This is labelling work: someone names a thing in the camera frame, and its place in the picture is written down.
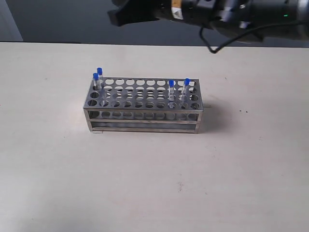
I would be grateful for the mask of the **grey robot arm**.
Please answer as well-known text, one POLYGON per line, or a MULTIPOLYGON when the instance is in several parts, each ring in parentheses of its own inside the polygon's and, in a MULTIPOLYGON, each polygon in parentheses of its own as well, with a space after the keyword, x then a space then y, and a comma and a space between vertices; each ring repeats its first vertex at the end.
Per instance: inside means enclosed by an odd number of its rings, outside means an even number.
POLYGON ((242 42, 308 40, 307 0, 114 0, 111 24, 165 19, 214 30, 242 42))

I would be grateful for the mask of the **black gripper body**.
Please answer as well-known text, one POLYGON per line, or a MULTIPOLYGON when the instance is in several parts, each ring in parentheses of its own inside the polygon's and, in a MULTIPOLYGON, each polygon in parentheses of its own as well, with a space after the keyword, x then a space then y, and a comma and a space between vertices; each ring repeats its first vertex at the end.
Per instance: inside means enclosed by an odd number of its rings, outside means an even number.
POLYGON ((230 0, 156 0, 154 16, 186 24, 209 24, 230 10, 230 0))

